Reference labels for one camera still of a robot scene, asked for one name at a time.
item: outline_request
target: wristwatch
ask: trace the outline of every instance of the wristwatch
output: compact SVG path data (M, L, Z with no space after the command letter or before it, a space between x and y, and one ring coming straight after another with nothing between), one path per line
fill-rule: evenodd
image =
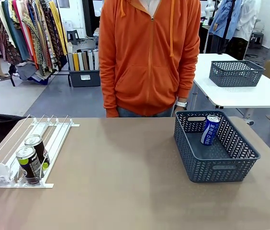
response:
M184 108L184 110L187 110L188 102L177 102L175 105Z

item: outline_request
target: hoodie drawstring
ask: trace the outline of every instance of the hoodie drawstring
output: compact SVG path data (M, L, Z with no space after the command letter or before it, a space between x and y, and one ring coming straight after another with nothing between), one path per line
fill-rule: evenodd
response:
M171 13L170 13L170 57L173 57L173 12L174 12L174 0L171 0Z
M124 0L120 0L120 11L121 11L121 16L120 17L124 17L125 13L124 13Z

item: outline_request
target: stool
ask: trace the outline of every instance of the stool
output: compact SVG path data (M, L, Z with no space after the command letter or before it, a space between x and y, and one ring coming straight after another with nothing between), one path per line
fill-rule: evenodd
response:
M78 35L77 30L67 31L67 39L73 45L77 45L78 40L79 40L79 35Z
M253 32L249 42L249 48L261 49L264 40L264 34L259 32Z

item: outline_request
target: beige tabletop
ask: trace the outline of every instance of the beige tabletop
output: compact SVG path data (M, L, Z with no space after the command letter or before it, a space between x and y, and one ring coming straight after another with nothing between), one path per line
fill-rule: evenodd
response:
M174 118L74 119L52 189L0 188L0 230L270 229L270 149L231 119L261 159L243 182L221 184L188 179Z

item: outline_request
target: hand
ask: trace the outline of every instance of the hand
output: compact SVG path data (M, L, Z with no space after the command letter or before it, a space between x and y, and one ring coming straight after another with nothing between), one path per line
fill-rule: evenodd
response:
M218 24L214 24L213 30L216 31Z
M177 106L177 108L173 111L172 117L175 117L175 112L178 112L178 111L184 111L184 108Z

